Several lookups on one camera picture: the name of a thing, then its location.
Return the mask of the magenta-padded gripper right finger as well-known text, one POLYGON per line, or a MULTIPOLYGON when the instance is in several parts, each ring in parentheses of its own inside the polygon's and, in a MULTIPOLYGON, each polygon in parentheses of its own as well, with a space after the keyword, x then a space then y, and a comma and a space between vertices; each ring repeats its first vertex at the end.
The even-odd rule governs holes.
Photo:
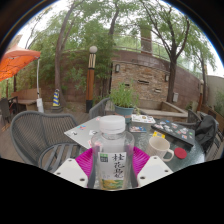
POLYGON ((134 148, 131 171, 133 188, 143 187, 172 173, 158 156, 149 156, 139 148, 134 148))

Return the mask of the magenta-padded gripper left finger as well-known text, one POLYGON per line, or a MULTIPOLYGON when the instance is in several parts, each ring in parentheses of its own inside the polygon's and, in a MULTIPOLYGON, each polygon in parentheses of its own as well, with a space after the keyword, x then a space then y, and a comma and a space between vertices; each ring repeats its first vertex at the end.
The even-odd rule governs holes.
POLYGON ((75 159, 67 159, 54 174, 78 186, 93 188, 95 173, 92 150, 86 150, 75 159))

